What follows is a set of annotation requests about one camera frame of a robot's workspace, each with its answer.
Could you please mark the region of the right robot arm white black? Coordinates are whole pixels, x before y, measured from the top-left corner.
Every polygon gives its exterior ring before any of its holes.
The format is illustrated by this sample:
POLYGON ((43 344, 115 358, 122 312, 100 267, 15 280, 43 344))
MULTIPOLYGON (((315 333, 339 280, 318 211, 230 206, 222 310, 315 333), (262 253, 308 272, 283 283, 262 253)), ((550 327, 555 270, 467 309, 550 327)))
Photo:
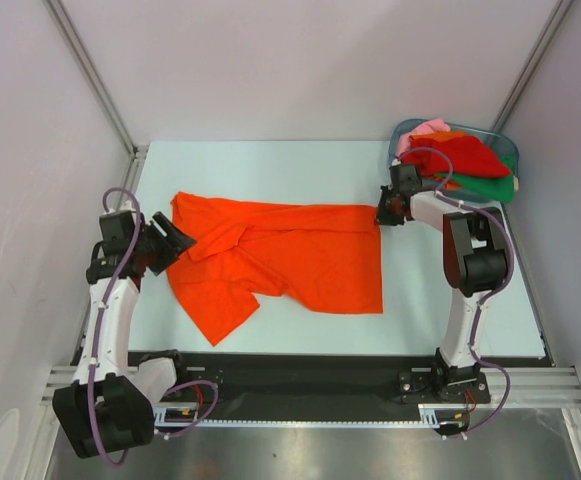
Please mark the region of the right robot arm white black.
POLYGON ((478 379, 481 327, 489 301, 505 289, 514 254, 501 211, 449 198, 423 185, 411 164, 390 167, 381 188, 376 222, 385 226, 425 223, 442 235, 443 270, 452 289, 446 333, 431 371, 433 393, 454 401, 478 379))

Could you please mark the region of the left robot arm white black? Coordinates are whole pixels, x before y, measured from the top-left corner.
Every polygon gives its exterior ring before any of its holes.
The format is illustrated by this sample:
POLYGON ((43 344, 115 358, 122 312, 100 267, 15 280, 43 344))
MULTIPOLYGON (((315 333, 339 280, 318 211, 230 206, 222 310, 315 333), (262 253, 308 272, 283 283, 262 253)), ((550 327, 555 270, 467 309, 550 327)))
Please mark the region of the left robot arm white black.
POLYGON ((159 275, 194 246, 163 213, 150 220, 133 210, 99 218, 102 238, 86 270, 87 331, 70 383, 53 394, 52 407, 82 459, 125 455, 154 437, 153 408, 165 395, 177 400, 191 387, 174 350, 147 355, 129 368, 131 321, 145 272, 159 275))

